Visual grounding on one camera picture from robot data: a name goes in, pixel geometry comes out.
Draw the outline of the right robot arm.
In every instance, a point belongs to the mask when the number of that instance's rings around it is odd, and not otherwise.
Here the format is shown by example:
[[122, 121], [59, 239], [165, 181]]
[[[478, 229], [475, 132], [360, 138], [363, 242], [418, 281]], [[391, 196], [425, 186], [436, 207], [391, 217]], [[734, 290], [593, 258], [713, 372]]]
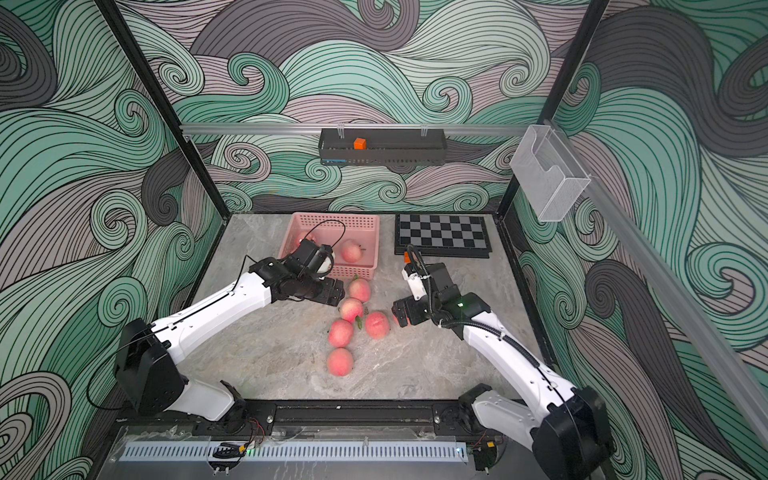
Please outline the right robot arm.
[[463, 294], [442, 263], [406, 261], [411, 294], [392, 313], [400, 326], [430, 322], [451, 330], [486, 358], [520, 398], [485, 389], [469, 400], [476, 422], [530, 450], [550, 479], [588, 479], [612, 455], [614, 442], [605, 401], [591, 387], [578, 388], [546, 366], [502, 324], [475, 293]]

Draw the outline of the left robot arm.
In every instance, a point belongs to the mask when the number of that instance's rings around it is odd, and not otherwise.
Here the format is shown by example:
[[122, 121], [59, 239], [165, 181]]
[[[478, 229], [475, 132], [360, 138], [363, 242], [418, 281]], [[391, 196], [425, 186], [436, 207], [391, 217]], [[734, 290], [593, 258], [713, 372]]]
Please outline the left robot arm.
[[178, 364], [211, 337], [240, 318], [278, 301], [307, 300], [337, 306], [344, 282], [288, 268], [272, 257], [253, 263], [233, 284], [175, 314], [146, 324], [137, 319], [122, 328], [114, 377], [142, 416], [173, 411], [217, 422], [242, 409], [236, 389], [183, 375]]

